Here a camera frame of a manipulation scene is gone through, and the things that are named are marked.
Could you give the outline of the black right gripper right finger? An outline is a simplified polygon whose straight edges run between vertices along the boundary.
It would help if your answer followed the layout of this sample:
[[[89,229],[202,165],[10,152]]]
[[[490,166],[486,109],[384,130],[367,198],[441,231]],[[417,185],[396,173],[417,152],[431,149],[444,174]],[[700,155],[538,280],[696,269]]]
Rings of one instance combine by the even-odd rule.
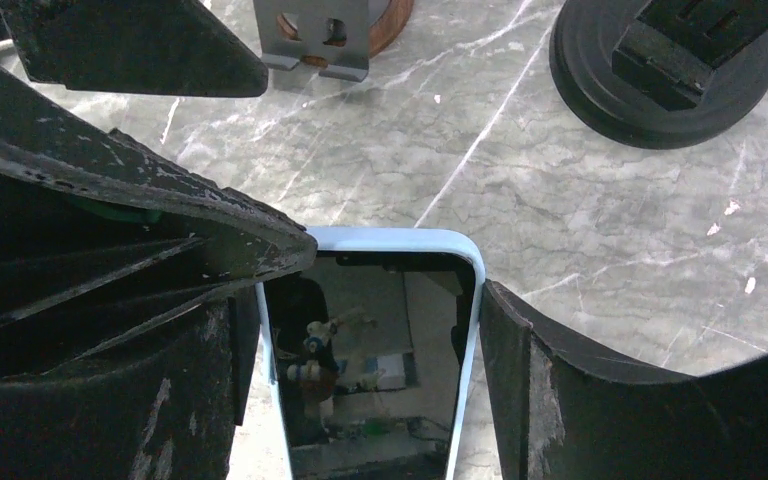
[[[480,338],[506,479],[768,479],[768,354],[671,371],[496,281],[483,288]]]

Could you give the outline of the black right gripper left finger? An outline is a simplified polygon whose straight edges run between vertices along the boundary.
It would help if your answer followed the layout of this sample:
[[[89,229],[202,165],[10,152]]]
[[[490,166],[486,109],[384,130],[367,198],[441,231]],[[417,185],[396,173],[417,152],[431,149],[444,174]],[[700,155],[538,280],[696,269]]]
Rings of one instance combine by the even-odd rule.
[[[306,230],[0,66],[0,479],[224,479]]]

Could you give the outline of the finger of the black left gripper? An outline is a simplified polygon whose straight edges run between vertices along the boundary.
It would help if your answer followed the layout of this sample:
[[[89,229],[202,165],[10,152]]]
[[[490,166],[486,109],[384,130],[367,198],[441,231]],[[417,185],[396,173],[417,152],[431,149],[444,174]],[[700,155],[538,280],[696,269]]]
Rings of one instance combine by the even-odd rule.
[[[200,1],[0,1],[28,77],[69,90],[254,98],[258,56]]]

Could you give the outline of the blue case phone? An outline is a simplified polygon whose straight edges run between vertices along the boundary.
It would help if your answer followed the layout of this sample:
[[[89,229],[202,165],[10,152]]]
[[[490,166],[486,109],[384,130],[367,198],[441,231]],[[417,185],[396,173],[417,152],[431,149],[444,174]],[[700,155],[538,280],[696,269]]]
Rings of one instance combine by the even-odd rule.
[[[292,479],[450,479],[484,262],[443,229],[314,227],[313,263],[256,289]]]

